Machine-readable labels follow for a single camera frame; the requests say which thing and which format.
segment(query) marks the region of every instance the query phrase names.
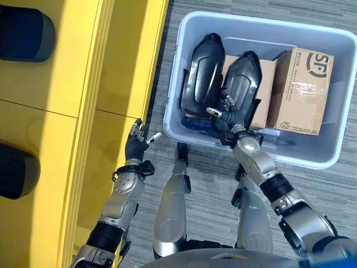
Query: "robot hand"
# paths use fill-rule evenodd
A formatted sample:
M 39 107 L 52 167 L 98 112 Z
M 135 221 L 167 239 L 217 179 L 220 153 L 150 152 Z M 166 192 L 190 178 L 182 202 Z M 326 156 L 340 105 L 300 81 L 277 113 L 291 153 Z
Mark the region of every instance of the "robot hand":
M 137 119 L 130 130 L 128 140 L 125 145 L 126 161 L 139 160 L 141 162 L 146 149 L 148 149 L 151 144 L 161 137 L 161 133 L 158 132 L 146 141 L 149 128 L 148 126 L 142 126 L 140 128 L 141 124 L 141 119 Z

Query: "sf logo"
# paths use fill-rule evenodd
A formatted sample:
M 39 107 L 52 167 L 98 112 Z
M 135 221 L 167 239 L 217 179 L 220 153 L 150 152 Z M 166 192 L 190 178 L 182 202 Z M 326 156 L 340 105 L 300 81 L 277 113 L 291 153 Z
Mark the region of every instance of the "sf logo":
M 325 55 L 319 55 L 314 53 L 309 53 L 306 61 L 306 68 L 310 74 L 315 77 L 326 77 L 327 76 L 327 63 L 329 62 L 329 57 Z

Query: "gray carpet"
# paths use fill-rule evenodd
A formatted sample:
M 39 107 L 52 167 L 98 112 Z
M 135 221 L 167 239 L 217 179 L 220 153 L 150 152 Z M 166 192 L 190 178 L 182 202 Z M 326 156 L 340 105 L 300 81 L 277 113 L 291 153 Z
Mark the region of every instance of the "gray carpet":
M 239 1 L 239 0 L 171 0 L 166 17 L 161 52 L 152 95 L 150 133 L 163 132 L 166 95 L 177 30 L 182 18 L 192 11 L 213 11 L 244 16 L 272 18 L 357 31 L 356 0 Z M 340 235 L 356 239 L 357 185 L 356 147 L 357 114 L 354 90 L 342 152 L 337 164 L 326 170 L 310 170 L 280 164 L 283 173 L 320 210 L 328 215 Z M 146 152 L 156 174 L 147 178 L 129 235 L 132 247 L 121 267 L 140 267 L 153 260 L 152 228 L 160 195 L 171 175 L 176 143 L 165 135 Z M 186 198 L 187 237 L 234 245 L 237 237 L 237 209 L 230 205 L 237 187 L 234 175 L 238 164 L 226 152 L 198 146 L 189 147 L 189 175 L 192 193 Z M 274 253 L 295 257 L 278 226 L 278 217 L 269 210 Z

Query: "sf express box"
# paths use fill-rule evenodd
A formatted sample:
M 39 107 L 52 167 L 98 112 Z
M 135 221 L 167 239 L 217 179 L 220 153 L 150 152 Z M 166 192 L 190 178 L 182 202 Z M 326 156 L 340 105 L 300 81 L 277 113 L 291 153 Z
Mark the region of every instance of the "sf express box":
M 334 57 L 294 48 L 277 59 L 267 127 L 318 135 Z

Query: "cardboard box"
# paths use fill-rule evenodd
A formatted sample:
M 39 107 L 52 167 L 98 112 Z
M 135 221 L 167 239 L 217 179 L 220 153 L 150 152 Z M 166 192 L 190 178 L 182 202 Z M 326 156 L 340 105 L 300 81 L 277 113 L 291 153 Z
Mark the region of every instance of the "cardboard box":
M 267 126 L 318 135 L 334 57 L 294 48 L 277 59 Z
M 228 72 L 229 67 L 231 64 L 237 59 L 237 56 L 226 56 L 222 75 L 223 81 Z M 273 81 L 274 81 L 274 72 L 275 72 L 276 61 L 271 60 L 260 60 L 260 68 L 262 69 L 262 81 L 258 88 L 256 98 L 261 99 L 257 111 L 255 112 L 254 118 L 252 120 L 252 127 L 254 128 L 265 128 L 269 105 L 270 105 L 270 98 L 272 93 Z

